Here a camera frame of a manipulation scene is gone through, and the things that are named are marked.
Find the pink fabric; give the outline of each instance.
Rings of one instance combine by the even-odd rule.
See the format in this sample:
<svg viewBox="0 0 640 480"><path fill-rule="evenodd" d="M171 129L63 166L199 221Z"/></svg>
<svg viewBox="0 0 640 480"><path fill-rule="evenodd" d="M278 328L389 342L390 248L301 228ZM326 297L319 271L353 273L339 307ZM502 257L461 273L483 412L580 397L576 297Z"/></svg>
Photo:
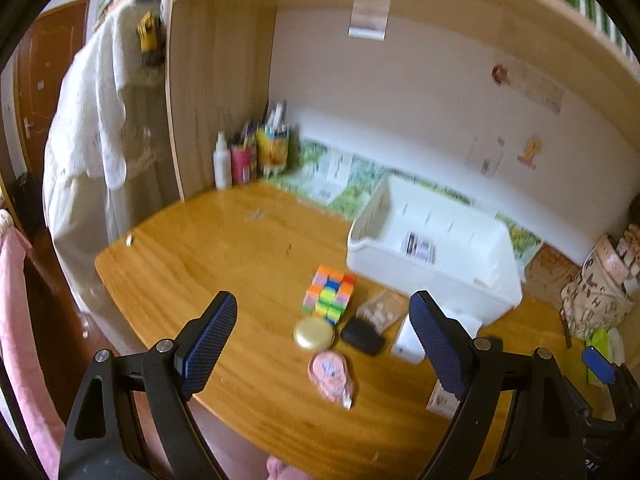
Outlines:
<svg viewBox="0 0 640 480"><path fill-rule="evenodd" d="M282 460L271 455L267 459L267 480L314 480L306 473L286 465Z"/></svg>
<svg viewBox="0 0 640 480"><path fill-rule="evenodd" d="M55 480L65 425L45 385L31 329L24 282L29 249L30 243L15 227L7 229L0 245L0 346L33 445L47 475Z"/></svg>

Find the hanging clothes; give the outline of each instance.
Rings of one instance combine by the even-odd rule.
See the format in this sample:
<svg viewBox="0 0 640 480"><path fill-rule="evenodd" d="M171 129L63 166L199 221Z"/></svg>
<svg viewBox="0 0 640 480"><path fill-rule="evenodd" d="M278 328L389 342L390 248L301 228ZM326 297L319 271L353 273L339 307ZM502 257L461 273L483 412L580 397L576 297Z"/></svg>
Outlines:
<svg viewBox="0 0 640 480"><path fill-rule="evenodd" d="M95 257L178 199L164 66L142 65L136 25L153 5L113 10L76 54L45 150L45 220L78 308L123 354L145 351L105 290Z"/></svg>

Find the white wall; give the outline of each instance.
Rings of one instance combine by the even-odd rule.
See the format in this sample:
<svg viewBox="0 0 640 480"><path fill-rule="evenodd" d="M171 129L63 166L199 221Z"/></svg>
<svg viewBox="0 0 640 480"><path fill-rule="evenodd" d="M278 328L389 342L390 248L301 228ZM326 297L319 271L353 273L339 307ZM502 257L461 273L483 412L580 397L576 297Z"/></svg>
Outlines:
<svg viewBox="0 0 640 480"><path fill-rule="evenodd" d="M46 10L59 7L74 0L51 0L44 8ZM98 5L102 0L89 0L89 7L87 9L87 24L86 24L86 40L93 35L94 24L97 19ZM6 143L9 149L9 156L11 158L12 167L16 176L23 174L27 171L27 166L22 156L22 148L20 146L20 140L18 137L18 126L15 117L14 107L14 58L12 57L8 62L2 74L0 75L0 102L2 104L2 122L4 124L4 132L6 136Z"/></svg>
<svg viewBox="0 0 640 480"><path fill-rule="evenodd" d="M640 191L640 154L577 95L558 116L490 76L494 49L391 16L383 42L348 38L350 12L278 13L270 99L302 136L451 186L582 263ZM465 167L474 139L502 136L493 179ZM542 139L531 171L516 161Z"/></svg>

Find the white plastic bin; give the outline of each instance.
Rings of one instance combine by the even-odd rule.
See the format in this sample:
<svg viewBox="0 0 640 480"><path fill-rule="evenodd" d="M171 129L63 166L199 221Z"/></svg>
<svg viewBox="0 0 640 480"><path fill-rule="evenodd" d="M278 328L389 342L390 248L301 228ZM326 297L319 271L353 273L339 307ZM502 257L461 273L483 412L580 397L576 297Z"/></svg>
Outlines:
<svg viewBox="0 0 640 480"><path fill-rule="evenodd" d="M434 245L432 264L402 252L408 232ZM389 176L353 221L347 266L411 295L426 290L471 337L522 300L507 228L421 184Z"/></svg>

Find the rubik's cube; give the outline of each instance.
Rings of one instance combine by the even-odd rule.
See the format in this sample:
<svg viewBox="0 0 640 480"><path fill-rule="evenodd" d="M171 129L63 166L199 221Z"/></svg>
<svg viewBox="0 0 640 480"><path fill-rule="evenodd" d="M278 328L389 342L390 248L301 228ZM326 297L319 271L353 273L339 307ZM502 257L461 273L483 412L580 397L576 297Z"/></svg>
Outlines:
<svg viewBox="0 0 640 480"><path fill-rule="evenodd" d="M346 310L355 285L355 276L320 266L306 290L302 308L335 325Z"/></svg>

